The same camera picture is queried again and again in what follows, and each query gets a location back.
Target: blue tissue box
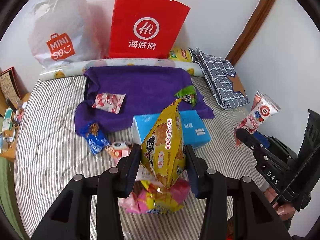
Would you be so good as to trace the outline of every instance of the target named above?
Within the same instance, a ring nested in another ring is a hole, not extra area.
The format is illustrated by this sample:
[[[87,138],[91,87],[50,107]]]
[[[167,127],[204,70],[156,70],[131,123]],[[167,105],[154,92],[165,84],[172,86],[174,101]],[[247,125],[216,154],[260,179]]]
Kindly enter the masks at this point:
[[[134,143],[142,144],[160,114],[135,115],[131,126]],[[203,121],[197,111],[181,111],[184,145],[191,144],[193,149],[205,145],[211,140]]]

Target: green snack packet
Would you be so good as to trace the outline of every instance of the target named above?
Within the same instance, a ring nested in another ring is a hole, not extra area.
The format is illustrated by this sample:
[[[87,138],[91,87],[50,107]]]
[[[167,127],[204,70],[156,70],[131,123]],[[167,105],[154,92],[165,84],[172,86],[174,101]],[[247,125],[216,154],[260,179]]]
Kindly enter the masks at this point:
[[[194,86],[187,86],[181,89],[178,93],[174,95],[177,98],[181,98],[183,101],[192,104],[192,106],[196,105],[197,102],[197,92]]]

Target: human hand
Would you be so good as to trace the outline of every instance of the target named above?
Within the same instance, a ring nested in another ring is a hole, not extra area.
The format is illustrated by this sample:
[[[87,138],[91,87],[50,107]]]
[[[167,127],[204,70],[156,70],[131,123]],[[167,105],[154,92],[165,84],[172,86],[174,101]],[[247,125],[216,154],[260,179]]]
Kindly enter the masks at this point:
[[[277,196],[277,193],[272,187],[267,188],[267,190],[264,192],[265,197],[267,200],[271,203],[273,199]],[[294,207],[286,203],[284,205],[279,206],[278,203],[275,203],[273,205],[274,210],[278,213],[279,217],[281,218],[282,221],[286,221],[289,218],[293,217],[295,213]]]

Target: red paper bag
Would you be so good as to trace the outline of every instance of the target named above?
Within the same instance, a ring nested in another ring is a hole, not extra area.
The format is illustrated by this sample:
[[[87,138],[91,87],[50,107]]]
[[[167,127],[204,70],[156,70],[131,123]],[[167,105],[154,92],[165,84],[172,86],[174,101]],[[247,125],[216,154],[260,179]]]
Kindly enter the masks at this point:
[[[167,58],[190,8],[173,0],[116,0],[110,58]]]

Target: pillow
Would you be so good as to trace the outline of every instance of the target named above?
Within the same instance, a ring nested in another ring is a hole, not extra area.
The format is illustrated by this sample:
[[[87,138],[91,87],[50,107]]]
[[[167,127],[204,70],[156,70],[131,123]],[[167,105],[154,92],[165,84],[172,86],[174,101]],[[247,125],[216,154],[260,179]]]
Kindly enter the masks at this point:
[[[249,103],[244,87],[228,60],[204,54],[199,49],[197,53],[201,69],[219,106],[227,110]]]

